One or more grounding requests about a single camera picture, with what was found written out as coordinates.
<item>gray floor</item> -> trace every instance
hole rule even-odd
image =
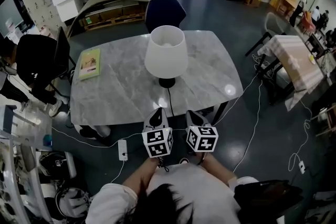
[[[245,88],[255,76],[254,62],[244,53],[261,37],[261,30],[268,6],[251,8],[242,3],[228,2],[226,0],[178,0],[187,12],[187,17],[180,27],[183,30],[211,30],[222,41],[236,65],[243,87]],[[117,40],[120,38],[146,34],[143,23],[119,25],[110,28],[86,32],[71,38],[71,55],[77,61],[83,49],[95,45]],[[235,107],[217,125],[219,140],[214,155],[229,169],[234,169],[241,160],[246,146],[253,133],[258,111],[258,87],[260,80],[257,78],[237,102]],[[62,81],[63,90],[69,91],[68,82]],[[303,102],[310,107],[312,101],[317,99],[324,91],[324,83],[311,95],[305,96]],[[256,134],[244,161],[238,167],[236,174],[239,177],[252,176],[258,180],[285,179],[293,181],[295,186],[302,188],[304,200],[286,214],[286,223],[299,223],[305,214],[312,194],[320,189],[320,179],[323,177],[327,158],[325,140],[316,139],[314,131],[316,126],[308,130],[309,140],[301,149],[300,158],[306,167],[301,175],[298,162],[292,172],[288,172],[289,157],[296,152],[305,141],[306,134],[303,122],[310,114],[298,104],[287,112],[283,102],[270,105],[267,90],[261,86],[261,108]],[[182,116],[169,119],[173,128],[184,127]],[[75,129],[65,126],[70,125],[65,113],[59,113],[53,126],[60,131],[81,138]],[[112,126],[112,135],[107,139],[111,145],[121,137],[142,130],[142,123]],[[186,151],[183,145],[183,132],[174,132],[173,153],[168,158],[168,163],[177,162]],[[94,145],[99,142],[88,141]],[[86,180],[91,194],[95,194],[106,183],[113,180],[122,162],[118,159],[118,147],[93,148],[80,144],[77,141],[53,131],[53,145],[55,150],[73,153],[77,161],[79,177]],[[128,140],[129,152],[137,150],[142,145],[141,136],[134,136]],[[121,183],[125,180],[147,157],[144,148],[130,154],[120,177],[115,181]]]

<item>lamp cord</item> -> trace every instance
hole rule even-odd
[[[167,88],[168,93],[169,93],[169,103],[170,103],[170,109],[172,110],[173,117],[175,117],[174,112],[173,112],[173,106],[172,106],[172,97],[170,95],[170,90]]]

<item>marble table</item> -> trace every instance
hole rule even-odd
[[[184,31],[189,64],[170,88],[174,115],[226,103],[243,94],[234,63],[211,31]],[[142,122],[159,106],[172,116],[167,89],[145,68],[150,35],[98,45],[100,75],[79,80],[79,61],[71,86],[71,121],[78,125]]]

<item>white lamp shade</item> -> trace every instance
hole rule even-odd
[[[154,29],[148,43],[145,66],[149,73],[161,79],[182,75],[188,67],[184,33],[170,25]]]

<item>book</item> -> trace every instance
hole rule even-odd
[[[79,79],[89,79],[100,74],[100,49],[84,51],[81,54]]]

